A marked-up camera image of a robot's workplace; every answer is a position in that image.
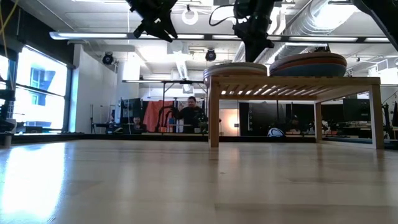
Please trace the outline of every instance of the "ceiling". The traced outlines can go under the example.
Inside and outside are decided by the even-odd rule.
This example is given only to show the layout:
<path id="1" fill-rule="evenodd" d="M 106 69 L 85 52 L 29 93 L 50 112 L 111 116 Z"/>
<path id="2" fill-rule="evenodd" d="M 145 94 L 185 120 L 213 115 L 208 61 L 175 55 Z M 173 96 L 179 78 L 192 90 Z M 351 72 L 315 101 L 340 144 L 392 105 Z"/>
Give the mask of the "ceiling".
<path id="1" fill-rule="evenodd" d="M 73 0 L 20 0 L 19 5 L 36 18 L 58 31 L 81 32 L 128 32 L 133 31 L 140 23 L 141 18 L 136 13 L 129 12 L 127 4 L 105 4 L 102 2 L 79 2 Z M 296 5 L 287 11 L 287 20 L 297 13 L 308 0 L 295 0 Z M 203 0 L 199 9 L 211 12 L 213 0 Z M 209 15 L 199 14 L 198 22 L 187 25 L 182 21 L 182 9 L 185 6 L 175 6 L 172 21 L 177 33 L 189 34 L 232 34 L 232 22 L 226 21 L 219 26 L 208 25 Z M 366 14 L 355 12 L 347 22 L 337 28 L 332 35 L 380 35 L 382 31 Z M 205 61 L 208 48 L 215 49 L 218 59 L 232 60 L 240 45 L 237 41 L 204 41 L 193 40 L 187 42 L 193 52 L 192 59 L 187 62 L 189 70 L 203 70 L 214 63 Z M 104 54 L 102 46 L 133 45 L 140 52 L 146 66 L 142 73 L 170 73 L 175 69 L 175 63 L 167 60 L 167 43 L 162 40 L 101 40 L 91 42 L 85 49 L 92 55 Z M 355 66 L 357 58 L 374 58 L 380 55 L 397 55 L 391 44 L 331 44 L 332 52 L 344 55 L 349 67 Z M 118 60 L 125 60 L 127 52 L 115 52 Z"/>

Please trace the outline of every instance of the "table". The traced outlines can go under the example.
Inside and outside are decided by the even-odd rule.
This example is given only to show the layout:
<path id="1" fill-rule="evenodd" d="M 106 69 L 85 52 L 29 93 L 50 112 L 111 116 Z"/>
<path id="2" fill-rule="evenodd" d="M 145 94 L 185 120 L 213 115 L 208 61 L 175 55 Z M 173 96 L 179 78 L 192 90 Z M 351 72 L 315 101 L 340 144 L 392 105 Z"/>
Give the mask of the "table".
<path id="1" fill-rule="evenodd" d="M 315 113 L 317 143 L 384 149 L 380 78 L 374 77 L 268 77 L 263 65 L 231 63 L 215 65 L 204 71 L 209 88 L 209 142 L 219 146 L 220 100 L 299 100 L 311 101 Z M 322 140 L 321 103 L 344 96 L 369 92 L 373 144 L 329 142 Z"/>

